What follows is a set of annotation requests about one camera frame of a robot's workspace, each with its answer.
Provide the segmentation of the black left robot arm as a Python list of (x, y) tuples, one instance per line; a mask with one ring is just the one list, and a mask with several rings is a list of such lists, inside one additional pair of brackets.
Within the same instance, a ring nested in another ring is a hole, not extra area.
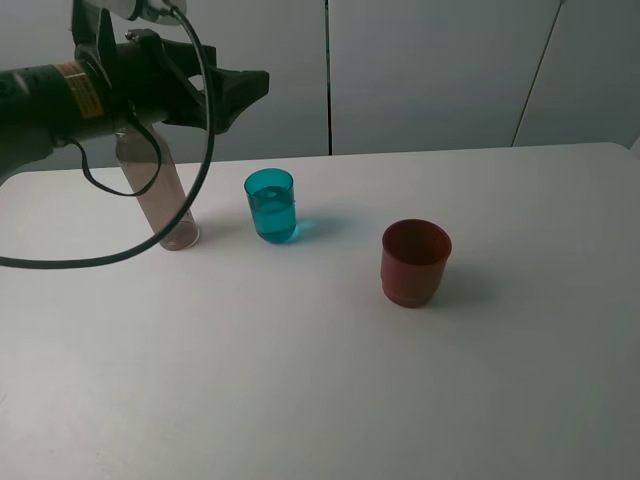
[(265, 71), (217, 66), (216, 50), (150, 29), (118, 43), (112, 16), (180, 25), (183, 1), (75, 1), (72, 61), (1, 74), (1, 174), (49, 157), (70, 140), (111, 135), (133, 122), (229, 130), (269, 92)]

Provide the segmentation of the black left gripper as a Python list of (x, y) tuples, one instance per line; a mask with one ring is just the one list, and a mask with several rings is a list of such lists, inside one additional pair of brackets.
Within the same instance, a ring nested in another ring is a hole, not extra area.
[[(195, 30), (177, 7), (170, 13), (177, 25), (192, 37)], [(209, 111), (206, 98), (215, 100), (214, 132), (224, 134), (249, 107), (269, 93), (270, 75), (258, 70), (227, 70), (216, 66), (213, 47), (195, 46), (162, 38), (151, 29), (133, 29), (126, 41), (115, 38), (111, 16), (86, 1), (74, 1), (71, 33), (77, 60), (94, 68), (106, 89), (106, 98), (115, 115), (126, 108), (144, 123), (205, 130)], [(197, 90), (195, 76), (211, 77), (213, 87)]]

